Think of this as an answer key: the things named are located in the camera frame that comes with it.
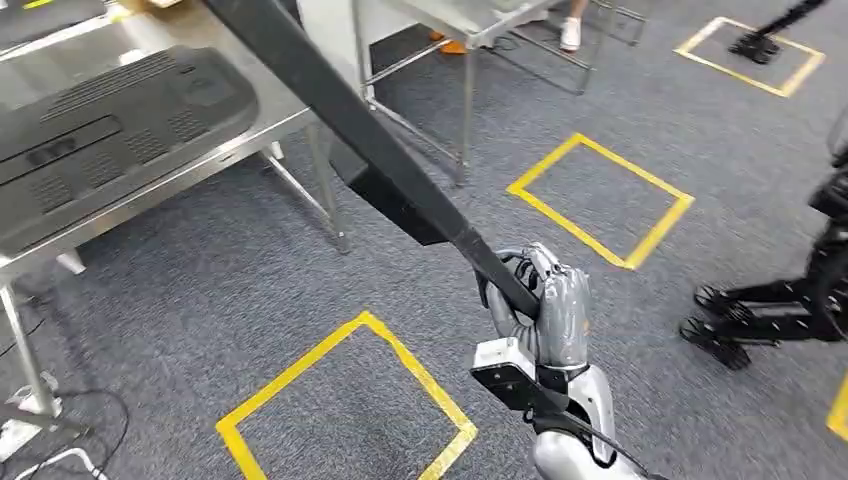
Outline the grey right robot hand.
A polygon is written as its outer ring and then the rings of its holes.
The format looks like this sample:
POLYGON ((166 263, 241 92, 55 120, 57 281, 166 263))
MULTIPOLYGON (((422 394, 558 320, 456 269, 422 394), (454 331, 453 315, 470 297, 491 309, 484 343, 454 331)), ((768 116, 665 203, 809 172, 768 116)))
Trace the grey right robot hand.
POLYGON ((492 316, 501 337, 514 337, 535 364, 578 375, 588 368, 589 276, 562 263, 540 242, 520 249, 496 252, 503 263, 518 261, 513 275, 539 301, 539 314, 530 324, 519 320, 517 310, 490 281, 477 275, 481 302, 492 316))

